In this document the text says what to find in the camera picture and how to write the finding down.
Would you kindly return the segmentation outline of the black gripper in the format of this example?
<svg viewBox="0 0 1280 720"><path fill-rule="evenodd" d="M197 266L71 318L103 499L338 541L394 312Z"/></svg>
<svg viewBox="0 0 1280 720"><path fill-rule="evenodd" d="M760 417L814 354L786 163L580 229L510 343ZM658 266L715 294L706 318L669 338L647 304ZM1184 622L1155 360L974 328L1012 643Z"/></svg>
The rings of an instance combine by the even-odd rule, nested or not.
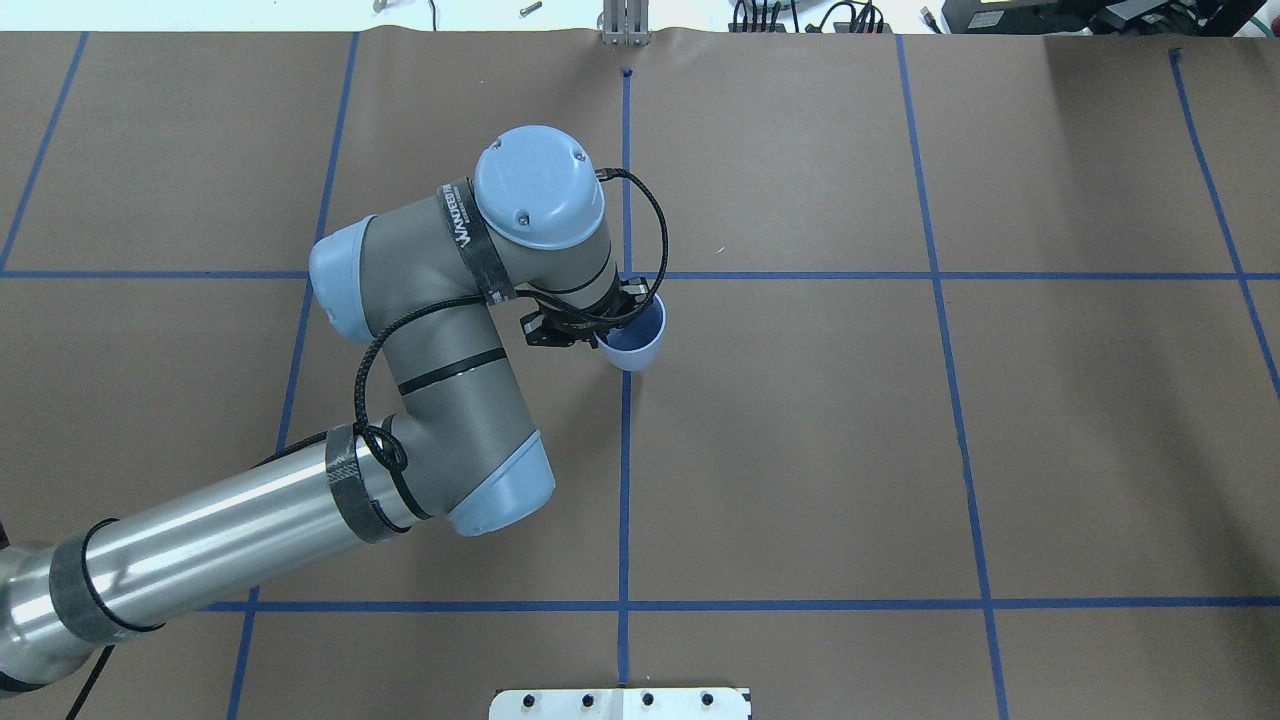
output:
<svg viewBox="0 0 1280 720"><path fill-rule="evenodd" d="M596 346L600 334L627 325L640 315L641 284L614 283L586 309L573 306L562 295L540 292L540 310L554 313L557 323L573 333L579 342Z"/></svg>

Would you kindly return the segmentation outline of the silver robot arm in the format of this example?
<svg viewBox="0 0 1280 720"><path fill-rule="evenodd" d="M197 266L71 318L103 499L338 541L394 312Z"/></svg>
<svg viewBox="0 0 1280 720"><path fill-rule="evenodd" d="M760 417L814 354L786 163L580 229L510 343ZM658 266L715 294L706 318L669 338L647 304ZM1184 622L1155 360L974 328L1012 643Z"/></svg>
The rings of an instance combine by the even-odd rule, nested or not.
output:
<svg viewBox="0 0 1280 720"><path fill-rule="evenodd" d="M346 419L233 477L49 543L3 544L3 696L40 691L173 618L413 524L466 537L517 523L556 478L490 309L516 299L534 347L663 316L657 282L620 278L603 184L567 133L497 137L475 174L319 240L305 307L364 346Z"/></svg>

